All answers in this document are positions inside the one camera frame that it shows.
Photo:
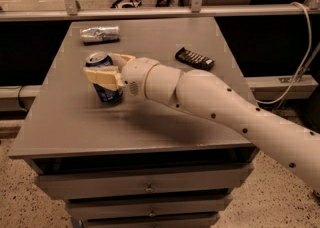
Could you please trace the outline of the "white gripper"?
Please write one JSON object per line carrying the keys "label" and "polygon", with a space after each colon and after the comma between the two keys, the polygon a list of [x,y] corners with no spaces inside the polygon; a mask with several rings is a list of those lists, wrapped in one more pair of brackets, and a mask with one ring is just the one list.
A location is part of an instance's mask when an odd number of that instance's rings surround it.
{"label": "white gripper", "polygon": [[146,57],[136,59],[135,56],[127,54],[110,53],[109,56],[114,66],[85,67],[83,69],[88,81],[112,91],[119,90],[125,84],[126,90],[132,96],[145,98],[147,77],[160,62]]}

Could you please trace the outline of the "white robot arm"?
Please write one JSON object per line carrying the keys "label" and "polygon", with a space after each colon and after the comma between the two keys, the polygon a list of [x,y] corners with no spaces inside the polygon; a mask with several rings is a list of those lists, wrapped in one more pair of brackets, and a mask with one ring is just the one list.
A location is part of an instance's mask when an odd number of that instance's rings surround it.
{"label": "white robot arm", "polygon": [[150,58],[115,54],[113,64],[85,67],[87,79],[105,89],[222,124],[320,190],[320,134],[248,102],[216,75],[165,66]]}

